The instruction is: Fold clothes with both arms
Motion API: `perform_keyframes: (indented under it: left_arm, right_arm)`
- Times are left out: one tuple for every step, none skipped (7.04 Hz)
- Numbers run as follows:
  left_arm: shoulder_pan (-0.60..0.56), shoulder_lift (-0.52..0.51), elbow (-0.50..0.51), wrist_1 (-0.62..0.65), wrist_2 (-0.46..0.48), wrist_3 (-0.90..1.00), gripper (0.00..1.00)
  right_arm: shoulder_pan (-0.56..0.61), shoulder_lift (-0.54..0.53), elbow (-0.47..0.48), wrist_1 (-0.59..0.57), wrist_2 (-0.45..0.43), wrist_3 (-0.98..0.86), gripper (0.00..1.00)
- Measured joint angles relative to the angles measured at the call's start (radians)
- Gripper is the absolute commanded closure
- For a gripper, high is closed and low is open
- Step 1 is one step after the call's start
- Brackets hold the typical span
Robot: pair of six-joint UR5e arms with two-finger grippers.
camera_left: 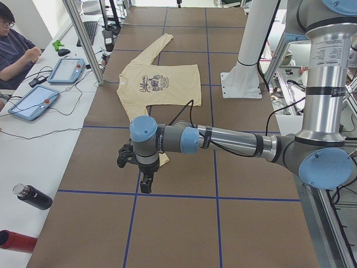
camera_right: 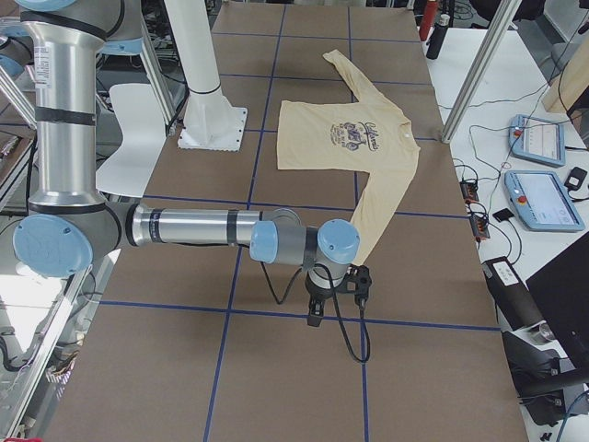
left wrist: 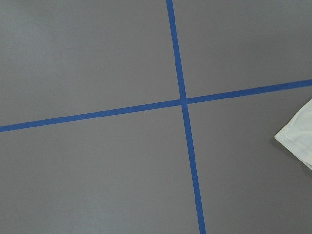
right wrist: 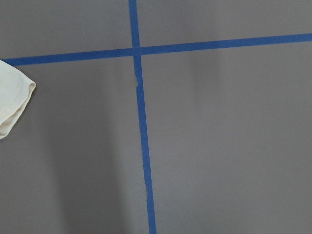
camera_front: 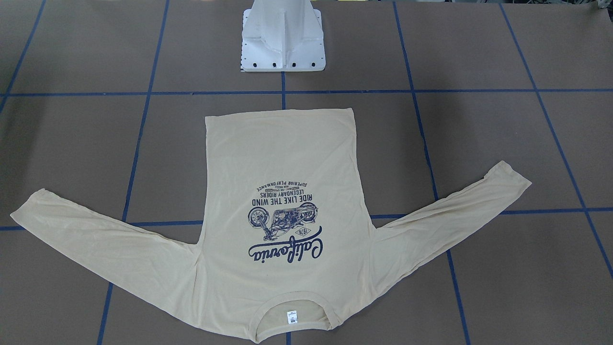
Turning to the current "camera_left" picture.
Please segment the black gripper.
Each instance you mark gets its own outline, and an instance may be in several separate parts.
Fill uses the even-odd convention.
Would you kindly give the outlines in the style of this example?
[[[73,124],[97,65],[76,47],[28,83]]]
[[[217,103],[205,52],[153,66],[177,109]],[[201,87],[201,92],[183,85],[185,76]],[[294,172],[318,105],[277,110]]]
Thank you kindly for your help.
[[[151,182],[154,179],[155,173],[160,167],[160,162],[156,161],[151,164],[139,164],[139,170],[143,174],[143,180],[140,182],[141,193],[151,193]]]

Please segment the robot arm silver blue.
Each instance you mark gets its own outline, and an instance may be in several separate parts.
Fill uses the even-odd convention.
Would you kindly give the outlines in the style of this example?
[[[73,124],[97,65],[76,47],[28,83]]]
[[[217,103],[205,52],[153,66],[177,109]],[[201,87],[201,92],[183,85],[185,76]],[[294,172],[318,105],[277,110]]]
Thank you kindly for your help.
[[[143,193],[151,192],[160,152],[194,154],[219,148],[243,157],[263,157],[286,167],[318,189],[346,182],[354,170],[339,132],[351,37],[356,33],[355,1],[289,1],[287,41],[311,41],[305,106],[300,132],[294,136],[261,136],[211,126],[177,122],[159,125],[139,116],[130,125],[130,155],[143,172]]]

